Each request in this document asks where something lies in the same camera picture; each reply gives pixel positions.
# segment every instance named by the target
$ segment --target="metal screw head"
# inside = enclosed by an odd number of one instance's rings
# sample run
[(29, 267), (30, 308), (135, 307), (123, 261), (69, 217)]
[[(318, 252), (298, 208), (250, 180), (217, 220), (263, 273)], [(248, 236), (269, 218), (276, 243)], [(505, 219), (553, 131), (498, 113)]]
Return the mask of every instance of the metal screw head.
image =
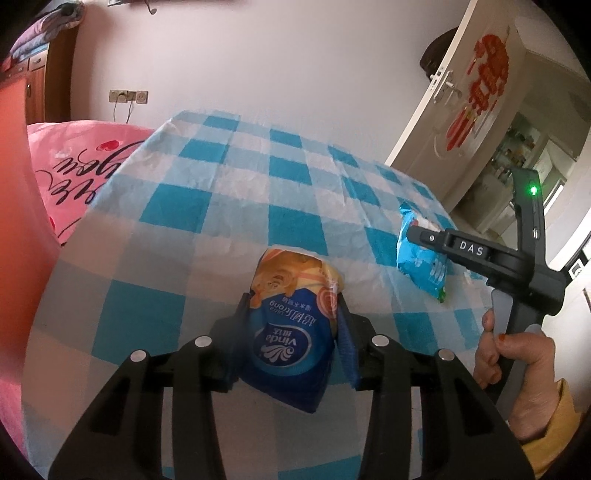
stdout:
[(447, 348), (439, 350), (437, 354), (441, 360), (445, 360), (446, 362), (450, 362), (456, 357), (455, 353), (453, 353), (451, 350), (448, 350)]
[(146, 352), (144, 352), (143, 350), (136, 350), (135, 352), (133, 352), (129, 358), (132, 362), (141, 362), (143, 360), (145, 360), (145, 358), (148, 356), (148, 354)]
[(390, 340), (388, 340), (388, 337), (384, 336), (384, 335), (375, 335), (372, 339), (371, 342), (375, 345), (375, 346), (388, 346), (388, 344), (390, 343)]
[(201, 337), (197, 337), (195, 339), (195, 345), (199, 348), (205, 348), (212, 344), (212, 338), (208, 337), (207, 335), (201, 335)]

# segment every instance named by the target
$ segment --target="vinda logo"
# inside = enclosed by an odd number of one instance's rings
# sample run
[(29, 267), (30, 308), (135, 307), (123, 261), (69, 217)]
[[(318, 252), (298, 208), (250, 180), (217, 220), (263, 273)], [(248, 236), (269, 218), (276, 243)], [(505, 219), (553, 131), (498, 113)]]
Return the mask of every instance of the vinda logo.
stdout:
[(267, 365), (291, 367), (306, 357), (311, 344), (302, 328), (268, 323), (255, 335), (254, 354)]

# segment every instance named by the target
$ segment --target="pink pillow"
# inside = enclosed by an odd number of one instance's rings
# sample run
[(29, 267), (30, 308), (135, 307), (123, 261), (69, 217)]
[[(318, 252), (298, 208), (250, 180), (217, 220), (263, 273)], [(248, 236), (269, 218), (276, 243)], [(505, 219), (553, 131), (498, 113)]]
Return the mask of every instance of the pink pillow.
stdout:
[(60, 243), (68, 240), (99, 189), (152, 132), (93, 120), (29, 125), (33, 170)]

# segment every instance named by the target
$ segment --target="table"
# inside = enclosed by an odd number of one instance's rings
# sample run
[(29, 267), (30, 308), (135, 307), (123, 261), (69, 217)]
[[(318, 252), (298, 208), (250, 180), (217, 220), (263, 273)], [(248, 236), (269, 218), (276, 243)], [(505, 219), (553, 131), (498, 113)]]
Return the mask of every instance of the table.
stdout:
[[(47, 475), (77, 419), (130, 352), (174, 351), (231, 314), (269, 245), (327, 259), (345, 279), (350, 310), (370, 318), (377, 332), (410, 350), (449, 348), (471, 368), (490, 291), (482, 278), (450, 265), (440, 304), (396, 269), (402, 201), (442, 228), (452, 225), (428, 188), (342, 148), (227, 113), (182, 112), (166, 122), (99, 192), (43, 295), (23, 382), (33, 465)], [(418, 475), (416, 395), (413, 402)], [(356, 478), (371, 393), (350, 388), (338, 359), (312, 415), (243, 382), (215, 394), (214, 404), (230, 480)]]

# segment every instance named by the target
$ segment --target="white door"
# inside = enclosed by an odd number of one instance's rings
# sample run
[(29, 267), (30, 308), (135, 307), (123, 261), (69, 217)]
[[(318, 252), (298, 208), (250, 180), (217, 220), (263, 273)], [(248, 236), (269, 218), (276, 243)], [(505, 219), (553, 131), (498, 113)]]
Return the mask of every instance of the white door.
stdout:
[(470, 2), (386, 161), (425, 183), (439, 200), (461, 178), (517, 81), (526, 49), (514, 18), (508, 0)]

